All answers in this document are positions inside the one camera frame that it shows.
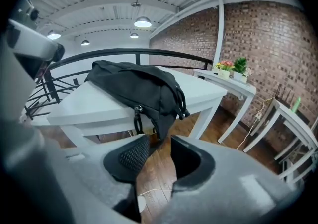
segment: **green bottle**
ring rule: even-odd
[[[298,97],[298,99],[296,100],[294,106],[293,106],[292,109],[291,109],[293,113],[296,113],[296,111],[297,111],[297,109],[298,109],[298,107],[299,107],[299,105],[300,105],[301,100],[302,100],[302,99],[301,99],[300,97]]]

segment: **black backpack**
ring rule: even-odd
[[[143,134],[140,114],[151,120],[158,139],[162,140],[177,115],[180,119],[189,116],[183,91],[171,73],[155,66],[105,60],[93,62],[92,67],[85,81],[91,81],[133,108],[138,134]]]

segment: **electrical cord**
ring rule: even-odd
[[[238,150],[238,149],[240,148],[240,146],[245,142],[245,140],[247,139],[248,135],[249,135],[250,132],[252,131],[252,129],[253,129],[255,123],[257,122],[257,120],[258,120],[258,119],[256,119],[256,120],[254,121],[254,123],[253,123],[252,127],[250,128],[248,134],[247,134],[246,137],[244,138],[243,142],[238,146],[237,150]]]
[[[146,191],[146,192],[144,192],[144,193],[141,193],[141,194],[139,194],[138,196],[142,196],[142,195],[144,195],[144,194],[146,194],[146,193],[148,193],[148,192],[154,191],[154,190],[172,191],[172,190],[152,189],[152,190]]]
[[[257,112],[256,115],[255,115],[256,119],[255,119],[255,121],[254,121],[252,127],[250,128],[250,130],[249,130],[248,134],[246,135],[246,137],[244,138],[243,142],[240,143],[240,145],[238,146],[237,150],[238,150],[238,149],[240,148],[240,146],[245,142],[245,140],[247,139],[247,137],[248,137],[249,134],[251,133],[251,131],[252,131],[252,129],[253,129],[255,123],[256,123],[258,120],[260,120],[260,118],[262,117],[262,111],[263,111],[264,108],[265,108],[265,102],[270,101],[270,100],[272,100],[273,98],[274,98],[274,97],[271,97],[271,98],[269,98],[269,99],[266,99],[266,100],[263,102],[262,108],[261,108],[260,110],[258,110],[258,112]]]

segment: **power outlet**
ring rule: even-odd
[[[260,118],[262,118],[262,112],[259,112],[255,115],[257,120],[260,120]]]

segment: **brick wall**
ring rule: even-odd
[[[213,59],[217,32],[218,10],[207,9],[159,33],[150,40],[150,48]],[[247,57],[249,66],[254,70],[248,81],[257,88],[257,95],[242,121],[250,126],[263,101],[270,98],[281,83],[286,86],[284,97],[291,91],[288,102],[295,95],[292,105],[298,96],[302,98],[300,111],[312,124],[318,115],[317,50],[318,41],[311,24],[297,8],[265,1],[225,5],[225,33],[220,61]],[[150,56],[150,64],[203,66],[200,62],[156,56]],[[222,101],[222,106],[232,113],[237,113],[241,105],[230,94]],[[267,135],[277,151],[292,138],[290,133],[279,133],[279,126]]]

